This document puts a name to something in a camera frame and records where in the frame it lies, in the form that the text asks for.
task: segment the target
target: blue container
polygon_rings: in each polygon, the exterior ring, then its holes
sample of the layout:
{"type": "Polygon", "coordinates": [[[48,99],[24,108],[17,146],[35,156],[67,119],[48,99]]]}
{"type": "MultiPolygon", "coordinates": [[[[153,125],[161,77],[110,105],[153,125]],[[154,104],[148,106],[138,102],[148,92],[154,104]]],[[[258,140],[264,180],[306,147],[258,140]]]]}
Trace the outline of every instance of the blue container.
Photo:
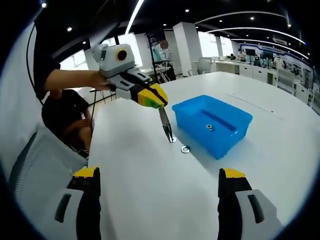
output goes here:
{"type": "Polygon", "coordinates": [[[251,114],[206,95],[173,105],[172,109],[177,125],[216,159],[245,137],[253,119],[251,114]]]}

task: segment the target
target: black shirt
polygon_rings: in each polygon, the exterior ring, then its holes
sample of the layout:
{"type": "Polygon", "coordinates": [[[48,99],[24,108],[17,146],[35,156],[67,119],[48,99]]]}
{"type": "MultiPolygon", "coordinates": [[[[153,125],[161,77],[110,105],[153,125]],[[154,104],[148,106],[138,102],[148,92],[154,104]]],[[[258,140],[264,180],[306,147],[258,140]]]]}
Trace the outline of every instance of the black shirt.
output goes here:
{"type": "Polygon", "coordinates": [[[61,98],[47,98],[42,108],[42,119],[45,126],[60,137],[67,127],[82,119],[82,113],[88,107],[89,104],[75,90],[62,90],[61,98]]]}

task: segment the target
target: hand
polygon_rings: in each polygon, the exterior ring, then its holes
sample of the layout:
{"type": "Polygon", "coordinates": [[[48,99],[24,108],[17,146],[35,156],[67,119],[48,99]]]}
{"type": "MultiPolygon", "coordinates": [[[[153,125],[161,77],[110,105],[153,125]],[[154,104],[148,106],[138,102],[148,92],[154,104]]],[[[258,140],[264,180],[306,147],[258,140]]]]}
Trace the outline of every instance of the hand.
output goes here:
{"type": "Polygon", "coordinates": [[[88,84],[89,87],[97,90],[113,91],[115,88],[114,85],[110,84],[110,82],[98,71],[94,74],[94,77],[90,79],[90,82],[88,84]]]}
{"type": "Polygon", "coordinates": [[[85,128],[85,127],[90,127],[91,126],[91,119],[81,119],[81,120],[78,120],[78,121],[75,121],[73,124],[72,124],[72,127],[74,129],[82,129],[82,128],[85,128]]]}

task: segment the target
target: light strip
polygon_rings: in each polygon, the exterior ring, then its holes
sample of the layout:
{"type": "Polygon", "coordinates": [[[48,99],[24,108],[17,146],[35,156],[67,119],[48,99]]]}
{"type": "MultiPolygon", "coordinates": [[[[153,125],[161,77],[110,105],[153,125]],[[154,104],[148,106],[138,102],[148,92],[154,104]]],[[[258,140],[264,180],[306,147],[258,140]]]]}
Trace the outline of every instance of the light strip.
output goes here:
{"type": "Polygon", "coordinates": [[[260,41],[260,40],[253,40],[253,39],[231,39],[232,41],[251,41],[251,42],[259,42],[259,43],[265,43],[265,44],[272,44],[272,45],[276,45],[276,46],[279,46],[279,47],[282,47],[282,48],[285,48],[285,49],[288,49],[288,50],[291,50],[297,54],[300,54],[301,56],[303,56],[304,58],[306,59],[309,59],[307,56],[303,55],[302,53],[296,51],[296,50],[293,50],[289,47],[286,47],[286,46],[282,46],[280,44],[276,44],[276,43],[273,43],[273,42],[269,42],[269,41],[260,41]]]}
{"type": "Polygon", "coordinates": [[[282,34],[282,35],[286,35],[290,38],[293,38],[297,41],[299,41],[300,43],[303,43],[304,45],[306,45],[306,43],[302,40],[300,40],[299,38],[289,35],[287,33],[281,32],[281,31],[276,31],[276,30],[272,30],[272,29],[267,29],[267,28],[260,28],[260,27],[229,27],[229,28],[222,28],[222,29],[216,29],[216,30],[210,30],[210,31],[206,31],[206,33],[214,33],[214,32],[219,32],[219,31],[226,31],[226,30],[239,30],[239,29],[253,29],[253,30],[263,30],[263,31],[269,31],[269,32],[274,32],[277,34],[282,34]]]}
{"type": "Polygon", "coordinates": [[[133,11],[133,13],[132,13],[132,16],[131,16],[131,18],[130,18],[129,24],[128,24],[128,26],[126,27],[125,34],[128,34],[128,33],[129,33],[130,28],[131,28],[132,24],[134,23],[134,20],[135,20],[135,18],[136,18],[136,16],[137,16],[137,14],[138,14],[138,12],[139,12],[142,4],[144,3],[144,1],[145,1],[145,0],[139,0],[138,3],[136,4],[135,9],[134,9],[134,11],[133,11]]]}
{"type": "Polygon", "coordinates": [[[194,24],[199,24],[199,23],[202,23],[202,22],[210,20],[210,19],[216,19],[216,18],[221,18],[224,16],[235,15],[235,14],[269,14],[269,15],[274,15],[274,16],[278,16],[278,17],[282,17],[282,18],[286,19],[286,16],[283,16],[283,15],[277,14],[277,13],[273,13],[273,12],[269,12],[269,11],[236,11],[236,12],[225,13],[225,14],[221,14],[221,15],[217,15],[217,16],[211,16],[206,19],[197,21],[194,24]]]}

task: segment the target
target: table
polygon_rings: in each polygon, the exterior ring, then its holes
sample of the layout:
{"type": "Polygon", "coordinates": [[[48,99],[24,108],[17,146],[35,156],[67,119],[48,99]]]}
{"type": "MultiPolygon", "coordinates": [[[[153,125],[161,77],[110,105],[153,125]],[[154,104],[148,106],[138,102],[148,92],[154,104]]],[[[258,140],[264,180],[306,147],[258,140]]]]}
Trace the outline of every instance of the table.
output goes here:
{"type": "Polygon", "coordinates": [[[244,172],[288,224],[319,166],[320,117],[281,89],[231,73],[182,78],[162,87],[175,143],[168,142],[155,109],[119,99],[98,113],[89,165],[101,169],[101,234],[107,234],[112,219],[119,240],[217,239],[220,168],[244,172]],[[171,109],[203,94],[253,115],[246,137],[220,160],[177,128],[171,109]],[[191,153],[181,153],[183,145],[191,153]]]}
{"type": "MultiPolygon", "coordinates": [[[[161,71],[161,72],[165,72],[166,70],[168,70],[169,67],[158,67],[156,68],[157,71],[161,71]]],[[[154,69],[153,68],[145,68],[145,69],[140,69],[141,72],[147,74],[147,75],[154,75],[154,69]]]]}
{"type": "MultiPolygon", "coordinates": [[[[197,67],[194,65],[197,61],[192,61],[192,69],[197,67]]],[[[237,74],[243,77],[249,77],[274,86],[278,84],[278,71],[267,69],[260,66],[254,66],[245,62],[236,60],[213,59],[211,63],[211,72],[225,72],[237,74]]]]}

